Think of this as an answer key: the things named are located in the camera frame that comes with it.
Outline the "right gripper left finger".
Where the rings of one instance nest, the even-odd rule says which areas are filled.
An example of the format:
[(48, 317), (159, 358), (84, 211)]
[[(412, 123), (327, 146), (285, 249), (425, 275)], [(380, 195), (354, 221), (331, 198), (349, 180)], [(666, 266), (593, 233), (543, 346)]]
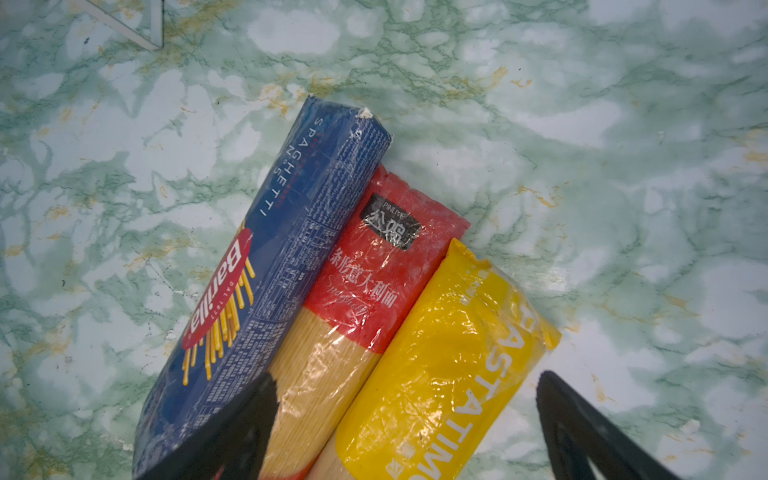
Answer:
[(265, 372), (143, 479), (257, 479), (277, 415), (277, 382)]

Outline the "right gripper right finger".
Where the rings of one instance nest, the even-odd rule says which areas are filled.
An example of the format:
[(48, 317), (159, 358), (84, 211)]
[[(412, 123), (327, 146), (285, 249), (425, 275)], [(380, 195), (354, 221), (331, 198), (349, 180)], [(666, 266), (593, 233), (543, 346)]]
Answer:
[(677, 476), (619, 430), (553, 371), (541, 374), (536, 402), (557, 479), (665, 479)]

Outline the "blue Barilla spaghetti box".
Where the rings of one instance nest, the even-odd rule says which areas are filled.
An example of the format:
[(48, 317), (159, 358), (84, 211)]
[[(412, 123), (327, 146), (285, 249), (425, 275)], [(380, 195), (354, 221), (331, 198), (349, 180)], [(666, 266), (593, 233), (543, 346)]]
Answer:
[(306, 100), (141, 412), (141, 476), (263, 373), (391, 144), (367, 109)]

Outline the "white two-tier shelf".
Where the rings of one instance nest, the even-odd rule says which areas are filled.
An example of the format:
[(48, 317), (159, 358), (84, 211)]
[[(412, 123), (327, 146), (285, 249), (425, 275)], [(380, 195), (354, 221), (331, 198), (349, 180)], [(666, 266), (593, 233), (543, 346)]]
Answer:
[(163, 0), (76, 0), (74, 4), (145, 50), (163, 47)]

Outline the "yellow Pastatime spaghetti bag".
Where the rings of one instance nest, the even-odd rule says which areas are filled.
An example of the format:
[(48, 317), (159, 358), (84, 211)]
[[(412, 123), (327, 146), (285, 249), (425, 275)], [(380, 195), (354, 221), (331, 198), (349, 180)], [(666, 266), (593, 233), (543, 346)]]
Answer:
[(560, 332), (453, 240), (312, 479), (453, 479)]

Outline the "red spaghetti bag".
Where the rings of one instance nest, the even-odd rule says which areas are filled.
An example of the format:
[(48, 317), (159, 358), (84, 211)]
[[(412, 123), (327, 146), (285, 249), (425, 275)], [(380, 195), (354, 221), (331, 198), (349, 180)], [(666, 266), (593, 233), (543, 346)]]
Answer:
[(262, 479), (303, 479), (450, 242), (470, 224), (379, 167), (269, 372), (278, 411)]

